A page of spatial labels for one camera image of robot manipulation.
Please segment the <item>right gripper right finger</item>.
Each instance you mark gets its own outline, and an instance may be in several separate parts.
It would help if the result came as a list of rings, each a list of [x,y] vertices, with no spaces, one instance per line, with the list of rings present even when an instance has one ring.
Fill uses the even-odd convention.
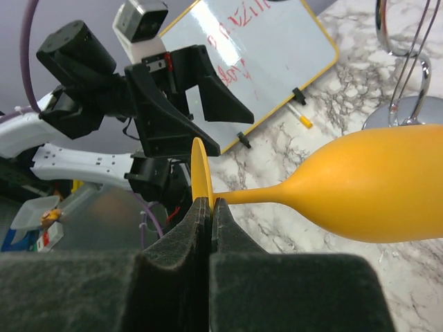
[[[349,254],[271,254],[235,222],[224,199],[213,214],[213,331],[394,331],[372,266]]]

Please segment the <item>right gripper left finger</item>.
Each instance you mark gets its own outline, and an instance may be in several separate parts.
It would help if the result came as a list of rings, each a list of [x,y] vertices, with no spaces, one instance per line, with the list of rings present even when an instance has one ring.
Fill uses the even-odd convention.
[[[148,249],[6,252],[2,331],[207,331],[210,208]]]

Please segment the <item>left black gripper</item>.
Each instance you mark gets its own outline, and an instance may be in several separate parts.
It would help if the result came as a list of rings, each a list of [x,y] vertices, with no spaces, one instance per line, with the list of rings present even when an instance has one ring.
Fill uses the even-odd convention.
[[[209,156],[219,156],[220,146],[192,120],[186,91],[199,85],[204,119],[208,122],[253,124],[253,113],[217,76],[203,45],[144,57],[139,64],[115,72],[114,58],[105,52],[110,78],[100,89],[100,112],[119,121],[135,119],[143,151],[150,158],[190,155],[200,138]]]

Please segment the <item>yellow wine glass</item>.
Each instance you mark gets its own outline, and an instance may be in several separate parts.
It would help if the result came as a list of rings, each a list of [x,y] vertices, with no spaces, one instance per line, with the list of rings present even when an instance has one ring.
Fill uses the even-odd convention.
[[[442,236],[442,126],[365,129],[333,140],[284,182],[216,193],[206,149],[191,151],[194,199],[279,203],[338,236],[397,243]]]

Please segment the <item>chrome wine glass rack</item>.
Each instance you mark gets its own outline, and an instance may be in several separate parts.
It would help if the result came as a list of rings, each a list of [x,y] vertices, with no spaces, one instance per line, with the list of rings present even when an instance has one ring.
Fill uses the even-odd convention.
[[[435,18],[440,9],[440,1],[436,2],[432,16],[422,39],[419,35],[430,9],[427,1],[418,23],[413,40],[408,48],[400,48],[391,42],[387,26],[387,1],[377,1],[375,6],[375,28],[377,39],[382,49],[389,56],[402,58],[403,66],[399,72],[397,83],[392,92],[389,103],[375,110],[364,122],[364,129],[398,127],[408,125],[442,124],[442,98],[428,94],[431,83],[432,66],[429,56],[423,53],[423,48],[433,27]],[[406,86],[415,67],[418,66],[421,75],[421,84],[416,96],[404,96]]]

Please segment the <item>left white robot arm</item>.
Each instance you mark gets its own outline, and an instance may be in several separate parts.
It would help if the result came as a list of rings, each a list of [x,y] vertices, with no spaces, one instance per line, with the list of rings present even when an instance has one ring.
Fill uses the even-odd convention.
[[[172,207],[189,202],[192,141],[200,138],[210,156],[218,156],[220,147],[194,123],[188,89],[199,89],[208,122],[251,124],[254,115],[217,76],[205,46],[167,51],[159,37],[144,45],[156,51],[118,74],[114,59],[83,21],[50,34],[37,58],[60,84],[41,111],[23,109],[1,117],[1,180],[34,185],[77,179]],[[105,117],[133,120],[142,150],[95,154],[52,145],[56,139],[89,135]]]

